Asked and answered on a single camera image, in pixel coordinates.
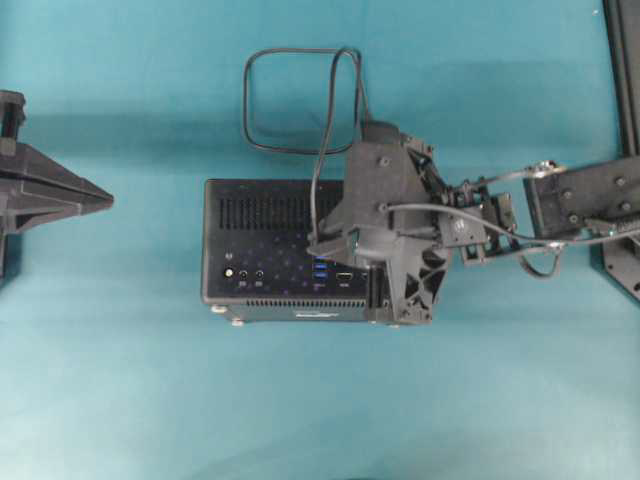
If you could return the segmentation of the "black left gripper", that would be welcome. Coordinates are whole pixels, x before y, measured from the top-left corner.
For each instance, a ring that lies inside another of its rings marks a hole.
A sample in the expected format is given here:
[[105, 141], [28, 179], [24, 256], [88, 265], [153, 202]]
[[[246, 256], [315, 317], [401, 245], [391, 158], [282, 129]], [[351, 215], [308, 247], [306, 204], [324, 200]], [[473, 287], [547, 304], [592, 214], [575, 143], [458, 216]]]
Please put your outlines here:
[[1, 282], [6, 277], [8, 234], [22, 234], [39, 225], [107, 210], [114, 200], [108, 192], [34, 147], [18, 143], [25, 103], [22, 93], [1, 91], [1, 176], [22, 181], [25, 194], [65, 202], [10, 201], [6, 206], [6, 195], [1, 195]]

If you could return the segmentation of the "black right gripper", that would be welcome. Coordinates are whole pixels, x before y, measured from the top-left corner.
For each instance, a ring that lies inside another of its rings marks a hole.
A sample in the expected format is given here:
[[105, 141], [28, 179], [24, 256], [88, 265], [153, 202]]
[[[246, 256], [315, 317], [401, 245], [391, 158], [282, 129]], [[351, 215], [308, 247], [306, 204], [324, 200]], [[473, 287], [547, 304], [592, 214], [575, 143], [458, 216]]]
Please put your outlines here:
[[446, 211], [453, 200], [428, 147], [393, 124], [364, 121], [348, 156], [344, 200], [318, 223], [307, 252], [371, 268], [368, 322], [430, 324], [445, 253], [490, 241], [484, 225]]

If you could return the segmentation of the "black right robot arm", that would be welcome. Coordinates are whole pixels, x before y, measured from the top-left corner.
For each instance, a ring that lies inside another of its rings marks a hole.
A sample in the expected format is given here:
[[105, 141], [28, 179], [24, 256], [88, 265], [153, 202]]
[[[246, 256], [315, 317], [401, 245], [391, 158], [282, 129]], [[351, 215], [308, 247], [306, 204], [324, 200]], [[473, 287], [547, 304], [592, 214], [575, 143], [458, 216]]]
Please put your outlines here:
[[567, 169], [551, 161], [516, 172], [534, 233], [517, 233], [511, 197], [481, 178], [447, 184], [431, 146], [396, 126], [365, 121], [352, 144], [343, 196], [327, 215], [312, 213], [309, 253], [366, 271], [368, 322], [431, 321], [454, 254], [465, 264], [560, 256], [597, 245], [605, 271], [639, 292], [639, 161], [635, 157]]

